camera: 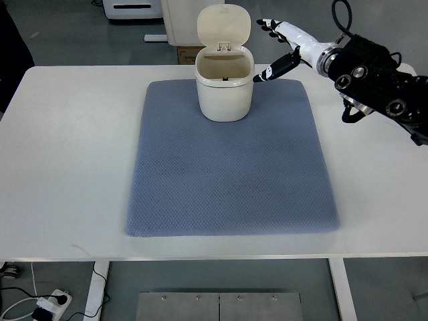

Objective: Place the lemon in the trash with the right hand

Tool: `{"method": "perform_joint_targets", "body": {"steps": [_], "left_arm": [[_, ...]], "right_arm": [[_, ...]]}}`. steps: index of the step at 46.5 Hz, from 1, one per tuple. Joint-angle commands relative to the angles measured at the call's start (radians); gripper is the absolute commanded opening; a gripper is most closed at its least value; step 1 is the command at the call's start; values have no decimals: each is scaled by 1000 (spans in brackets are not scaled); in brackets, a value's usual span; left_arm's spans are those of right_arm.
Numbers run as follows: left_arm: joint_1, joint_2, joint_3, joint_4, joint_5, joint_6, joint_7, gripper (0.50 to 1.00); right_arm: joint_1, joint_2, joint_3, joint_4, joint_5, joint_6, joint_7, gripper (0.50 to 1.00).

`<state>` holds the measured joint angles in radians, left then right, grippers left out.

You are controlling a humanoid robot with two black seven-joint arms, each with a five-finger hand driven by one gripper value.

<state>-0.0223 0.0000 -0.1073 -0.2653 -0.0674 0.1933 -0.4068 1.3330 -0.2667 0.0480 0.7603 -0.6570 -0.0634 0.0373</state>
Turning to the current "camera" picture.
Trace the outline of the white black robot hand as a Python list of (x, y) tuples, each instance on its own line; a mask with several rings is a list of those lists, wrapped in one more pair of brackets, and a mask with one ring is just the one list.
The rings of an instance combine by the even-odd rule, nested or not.
[(292, 52), (285, 54), (254, 76), (254, 82), (275, 80), (296, 68), (301, 62), (307, 63), (317, 74), (328, 76), (330, 64), (341, 50), (337, 43), (321, 43), (310, 34), (285, 21), (258, 19), (257, 24), (271, 37), (287, 43)]

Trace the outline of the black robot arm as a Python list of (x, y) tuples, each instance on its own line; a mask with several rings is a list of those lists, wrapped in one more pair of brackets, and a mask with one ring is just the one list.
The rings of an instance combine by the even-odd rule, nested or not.
[(343, 26), (332, 16), (337, 27), (350, 40), (332, 60), (328, 77), (343, 96), (344, 123), (356, 123), (366, 114), (378, 112), (395, 121), (418, 145), (427, 144), (427, 77), (398, 71), (401, 54), (391, 53), (364, 37), (349, 32), (352, 10), (347, 1), (348, 24)]

